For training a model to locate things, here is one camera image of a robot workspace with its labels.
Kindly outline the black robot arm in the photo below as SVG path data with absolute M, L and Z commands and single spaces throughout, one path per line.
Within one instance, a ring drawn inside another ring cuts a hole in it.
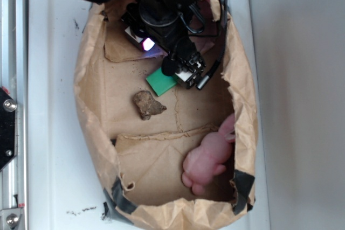
M 86 0 L 105 3 L 110 0 Z M 210 76 L 203 75 L 205 61 L 191 41 L 205 28 L 199 0 L 135 0 L 128 4 L 122 19 L 136 36 L 151 39 L 167 52 L 161 71 L 177 76 L 187 89 L 202 89 Z

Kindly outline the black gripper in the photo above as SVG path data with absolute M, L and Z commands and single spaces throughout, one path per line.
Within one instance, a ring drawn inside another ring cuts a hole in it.
M 127 5 L 121 19 L 136 36 L 150 38 L 167 52 L 161 65 L 163 75 L 174 77 L 186 89 L 201 81 L 206 64 L 190 39 L 205 28 L 196 3 L 178 3 L 177 10 L 172 10 L 156 0 L 138 0 Z

